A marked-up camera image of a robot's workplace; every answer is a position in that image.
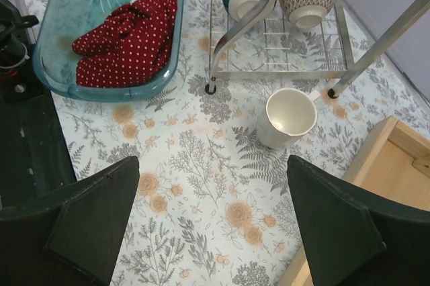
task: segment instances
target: black rubber foot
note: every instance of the black rubber foot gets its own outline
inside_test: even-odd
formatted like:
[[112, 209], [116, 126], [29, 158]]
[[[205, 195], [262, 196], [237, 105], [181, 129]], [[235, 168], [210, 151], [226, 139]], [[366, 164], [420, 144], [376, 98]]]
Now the black rubber foot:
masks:
[[211, 93], [209, 92], [209, 84], [206, 85], [206, 87], [204, 87], [204, 91], [208, 94], [208, 95], [213, 95], [216, 92], [216, 86], [214, 86], [214, 92]]
[[331, 98], [331, 99], [336, 99], [337, 97], [335, 96], [335, 91], [333, 89], [330, 89], [329, 91], [327, 91], [327, 95]]

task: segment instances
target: screw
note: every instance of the screw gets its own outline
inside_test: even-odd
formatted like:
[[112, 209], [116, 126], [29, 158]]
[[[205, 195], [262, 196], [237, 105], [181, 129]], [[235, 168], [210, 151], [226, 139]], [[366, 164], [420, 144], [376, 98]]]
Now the screw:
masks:
[[23, 93], [24, 91], [26, 91], [26, 85], [25, 84], [19, 84], [15, 86], [15, 92], [17, 93]]

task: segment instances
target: red cloth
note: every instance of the red cloth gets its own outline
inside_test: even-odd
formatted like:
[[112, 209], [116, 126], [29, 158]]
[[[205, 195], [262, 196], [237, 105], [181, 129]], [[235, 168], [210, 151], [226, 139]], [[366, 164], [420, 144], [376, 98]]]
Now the red cloth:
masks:
[[73, 42], [80, 86], [119, 88], [150, 81], [169, 61], [177, 0], [137, 0]]

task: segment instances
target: mug handle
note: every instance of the mug handle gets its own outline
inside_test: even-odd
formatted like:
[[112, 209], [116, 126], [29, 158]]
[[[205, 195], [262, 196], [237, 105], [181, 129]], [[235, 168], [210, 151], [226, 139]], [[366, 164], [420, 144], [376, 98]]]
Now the mug handle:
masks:
[[321, 96], [320, 92], [317, 90], [314, 90], [309, 94], [309, 98], [312, 99], [312, 101], [316, 101]]

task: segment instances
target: gray wall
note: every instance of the gray wall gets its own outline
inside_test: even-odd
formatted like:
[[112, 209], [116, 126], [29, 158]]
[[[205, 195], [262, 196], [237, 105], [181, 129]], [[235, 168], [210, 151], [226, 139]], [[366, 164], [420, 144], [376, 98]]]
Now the gray wall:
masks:
[[[346, 0], [370, 34], [379, 37], [414, 0]], [[389, 57], [430, 99], [430, 11], [388, 51]]]

